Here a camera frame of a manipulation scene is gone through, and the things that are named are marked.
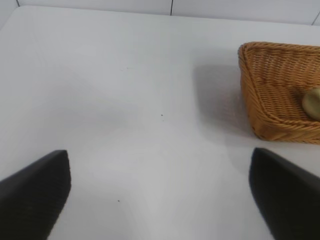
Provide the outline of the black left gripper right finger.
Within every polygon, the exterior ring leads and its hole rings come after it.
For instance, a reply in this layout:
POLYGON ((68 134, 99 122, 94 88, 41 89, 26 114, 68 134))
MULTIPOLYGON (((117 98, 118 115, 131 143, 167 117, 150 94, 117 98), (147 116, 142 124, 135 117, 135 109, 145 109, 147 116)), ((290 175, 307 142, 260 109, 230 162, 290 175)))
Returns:
POLYGON ((275 240, 320 238, 319 177, 266 148, 255 148, 248 181, 275 240))

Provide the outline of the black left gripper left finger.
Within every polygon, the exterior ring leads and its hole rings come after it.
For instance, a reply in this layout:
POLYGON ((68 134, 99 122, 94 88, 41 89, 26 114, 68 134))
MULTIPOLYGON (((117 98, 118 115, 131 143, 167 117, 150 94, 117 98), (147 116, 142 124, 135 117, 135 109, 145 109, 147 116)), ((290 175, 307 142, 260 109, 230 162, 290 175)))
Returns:
POLYGON ((55 150, 0 182, 0 238, 46 240, 71 191, 68 152, 55 150))

